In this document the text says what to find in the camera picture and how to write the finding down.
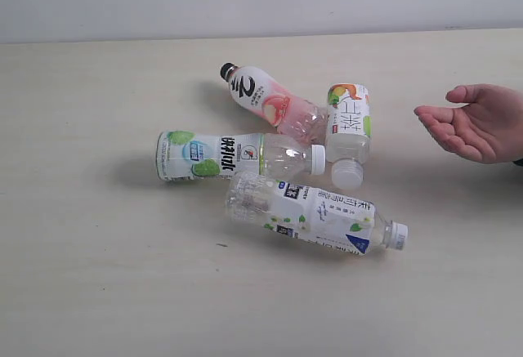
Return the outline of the person's open hand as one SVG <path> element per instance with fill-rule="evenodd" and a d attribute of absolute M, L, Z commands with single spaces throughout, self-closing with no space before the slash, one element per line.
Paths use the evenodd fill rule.
<path fill-rule="evenodd" d="M 522 158 L 522 94 L 489 84 L 461 85 L 445 99 L 456 107 L 419 106 L 421 124 L 445 151 L 483 164 Z"/>

